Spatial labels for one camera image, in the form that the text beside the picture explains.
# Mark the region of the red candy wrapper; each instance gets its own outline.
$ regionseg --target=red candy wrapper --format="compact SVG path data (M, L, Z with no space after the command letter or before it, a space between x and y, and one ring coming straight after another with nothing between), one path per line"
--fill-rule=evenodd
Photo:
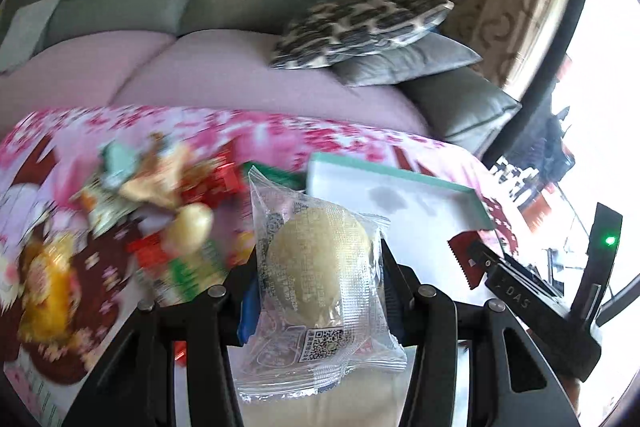
M216 208L226 198L242 192L242 177L234 149L231 140L213 158L185 169L180 186L183 204L204 203Z

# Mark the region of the black device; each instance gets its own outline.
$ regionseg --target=black device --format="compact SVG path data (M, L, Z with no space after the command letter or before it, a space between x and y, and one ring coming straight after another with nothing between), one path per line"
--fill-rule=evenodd
M618 252L622 215L598 203L587 248L588 261L569 307L562 294L513 257L498 257L482 243L469 257L487 273L486 286L534 332L553 369L585 381L602 352L595 319Z
M578 427L571 404L539 350L504 302L453 302L396 264L383 241L391 332L417 346L400 425L449 427L458 342L470 341L469 427ZM64 427L174 427L172 343L187 342L193 427L241 427L227 346L239 346L241 304L254 287L255 251L224 285L159 308L141 301L89 375Z

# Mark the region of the sofa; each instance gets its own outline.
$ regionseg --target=sofa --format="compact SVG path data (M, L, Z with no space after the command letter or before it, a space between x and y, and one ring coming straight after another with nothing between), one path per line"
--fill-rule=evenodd
M398 87L268 68L287 23L318 1L5 0L0 52L28 60L0 73L0 136L49 107L191 105L353 121L481 156L519 109L469 68Z

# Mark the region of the qr code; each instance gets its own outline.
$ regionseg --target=qr code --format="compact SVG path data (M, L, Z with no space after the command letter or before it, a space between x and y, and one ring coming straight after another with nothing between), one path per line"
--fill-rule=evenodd
M305 345L299 362L328 359L351 342L351 334L343 328L306 330Z

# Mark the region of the clear plastic wrapper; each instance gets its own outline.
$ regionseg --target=clear plastic wrapper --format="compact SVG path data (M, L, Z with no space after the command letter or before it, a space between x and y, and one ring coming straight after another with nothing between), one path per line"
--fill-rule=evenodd
M402 371L384 310L381 225L249 172L260 302L234 368L245 401L320 393L357 367Z

